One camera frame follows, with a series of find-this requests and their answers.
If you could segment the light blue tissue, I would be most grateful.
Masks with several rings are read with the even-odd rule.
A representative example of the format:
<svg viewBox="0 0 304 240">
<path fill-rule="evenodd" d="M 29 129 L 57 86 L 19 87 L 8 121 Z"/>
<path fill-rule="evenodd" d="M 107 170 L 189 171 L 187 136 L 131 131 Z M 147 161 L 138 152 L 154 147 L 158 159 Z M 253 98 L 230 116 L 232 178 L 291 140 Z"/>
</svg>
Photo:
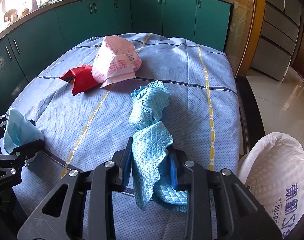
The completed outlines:
<svg viewBox="0 0 304 240">
<path fill-rule="evenodd" d="M 12 153 L 16 147 L 36 140 L 43 140 L 43 133 L 18 110 L 10 108 L 4 133 L 4 149 Z"/>
</svg>

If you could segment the light blue dish cloth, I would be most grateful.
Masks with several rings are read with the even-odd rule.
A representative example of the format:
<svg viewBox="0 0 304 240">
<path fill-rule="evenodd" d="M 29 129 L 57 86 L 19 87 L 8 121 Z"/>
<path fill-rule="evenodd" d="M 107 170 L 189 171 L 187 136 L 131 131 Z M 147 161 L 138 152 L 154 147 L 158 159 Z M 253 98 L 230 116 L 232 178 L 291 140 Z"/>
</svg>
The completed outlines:
<svg viewBox="0 0 304 240">
<path fill-rule="evenodd" d="M 131 94 L 129 124 L 135 130 L 132 143 L 132 178 L 137 206 L 145 210 L 153 200 L 172 211 L 187 211 L 187 191 L 176 191 L 170 183 L 167 148 L 173 137 L 161 118 L 169 105 L 170 92 L 162 81 L 141 86 Z"/>
</svg>

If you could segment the red snack wrapper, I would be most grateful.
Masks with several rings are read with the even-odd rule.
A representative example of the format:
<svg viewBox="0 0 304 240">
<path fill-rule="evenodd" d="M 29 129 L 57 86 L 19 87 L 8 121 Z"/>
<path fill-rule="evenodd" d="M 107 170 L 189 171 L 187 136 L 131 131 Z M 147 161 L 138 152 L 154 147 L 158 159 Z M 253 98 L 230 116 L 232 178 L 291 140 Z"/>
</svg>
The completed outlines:
<svg viewBox="0 0 304 240">
<path fill-rule="evenodd" d="M 60 79 L 73 85 L 73 95 L 85 92 L 99 85 L 92 76 L 92 66 L 86 64 L 69 69 Z"/>
</svg>

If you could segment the pink plastic package bag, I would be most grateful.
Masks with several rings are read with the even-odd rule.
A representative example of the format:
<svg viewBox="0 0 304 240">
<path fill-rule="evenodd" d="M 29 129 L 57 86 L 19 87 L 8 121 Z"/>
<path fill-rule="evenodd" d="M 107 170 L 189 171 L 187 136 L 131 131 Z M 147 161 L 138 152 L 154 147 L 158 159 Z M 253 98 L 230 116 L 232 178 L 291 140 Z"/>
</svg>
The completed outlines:
<svg viewBox="0 0 304 240">
<path fill-rule="evenodd" d="M 141 67 L 132 42 L 120 36 L 105 36 L 92 65 L 92 76 L 101 88 L 134 79 Z"/>
</svg>

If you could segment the white trash bag bin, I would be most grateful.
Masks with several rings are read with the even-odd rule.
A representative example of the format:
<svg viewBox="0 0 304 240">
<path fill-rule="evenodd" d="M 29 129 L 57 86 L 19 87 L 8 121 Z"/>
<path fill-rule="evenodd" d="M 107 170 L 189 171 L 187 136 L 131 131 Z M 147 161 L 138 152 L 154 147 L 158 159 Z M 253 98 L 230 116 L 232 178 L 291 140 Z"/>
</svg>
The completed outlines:
<svg viewBox="0 0 304 240">
<path fill-rule="evenodd" d="M 286 237 L 304 215 L 304 149 L 288 134 L 262 137 L 238 164 L 238 179 Z"/>
</svg>

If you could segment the green lower kitchen cabinets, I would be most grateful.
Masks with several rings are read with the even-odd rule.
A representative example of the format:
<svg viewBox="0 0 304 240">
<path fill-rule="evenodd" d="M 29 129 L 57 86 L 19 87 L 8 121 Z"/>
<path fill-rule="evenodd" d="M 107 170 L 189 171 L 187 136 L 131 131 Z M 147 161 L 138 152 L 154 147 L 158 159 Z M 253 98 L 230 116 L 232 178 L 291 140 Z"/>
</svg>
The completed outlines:
<svg viewBox="0 0 304 240">
<path fill-rule="evenodd" d="M 64 0 L 0 33 L 0 115 L 42 70 L 95 36 L 154 33 L 225 48 L 228 0 Z"/>
</svg>

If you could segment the blue checked tablecloth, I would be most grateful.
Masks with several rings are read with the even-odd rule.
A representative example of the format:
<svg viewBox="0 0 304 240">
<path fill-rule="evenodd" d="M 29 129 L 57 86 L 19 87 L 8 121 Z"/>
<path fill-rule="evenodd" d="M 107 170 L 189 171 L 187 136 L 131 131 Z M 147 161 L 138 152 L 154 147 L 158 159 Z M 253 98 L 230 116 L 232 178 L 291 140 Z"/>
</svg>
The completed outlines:
<svg viewBox="0 0 304 240">
<path fill-rule="evenodd" d="M 102 38 L 89 38 L 40 72 L 12 103 L 44 134 L 46 148 L 24 167 L 14 193 L 29 215 L 60 181 L 64 171 L 89 171 L 111 159 L 134 135 L 132 93 L 159 80 L 168 88 L 162 122 L 174 147 L 204 168 L 237 170 L 241 124 L 230 63 L 218 50 L 183 38 L 125 34 L 142 64 L 136 77 L 72 94 L 61 80 L 70 68 L 91 65 Z"/>
</svg>

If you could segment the grey multi-door refrigerator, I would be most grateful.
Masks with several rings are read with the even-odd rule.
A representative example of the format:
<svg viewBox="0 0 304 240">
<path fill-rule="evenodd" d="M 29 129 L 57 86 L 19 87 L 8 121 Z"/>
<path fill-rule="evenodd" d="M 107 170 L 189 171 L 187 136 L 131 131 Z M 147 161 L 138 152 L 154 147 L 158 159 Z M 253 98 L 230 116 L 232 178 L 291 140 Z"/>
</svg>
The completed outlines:
<svg viewBox="0 0 304 240">
<path fill-rule="evenodd" d="M 282 80 L 295 50 L 300 21 L 298 0 L 266 0 L 261 36 L 251 68 Z"/>
</svg>

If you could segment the wooden framed glass door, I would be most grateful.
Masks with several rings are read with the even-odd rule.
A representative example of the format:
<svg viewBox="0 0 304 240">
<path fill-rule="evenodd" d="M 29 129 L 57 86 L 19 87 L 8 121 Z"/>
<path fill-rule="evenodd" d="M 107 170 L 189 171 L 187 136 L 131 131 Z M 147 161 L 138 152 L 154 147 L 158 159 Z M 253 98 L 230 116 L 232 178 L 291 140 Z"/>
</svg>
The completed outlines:
<svg viewBox="0 0 304 240">
<path fill-rule="evenodd" d="M 232 3 L 232 9 L 225 53 L 234 76 L 245 76 L 259 44 L 266 0 L 229 1 Z"/>
</svg>

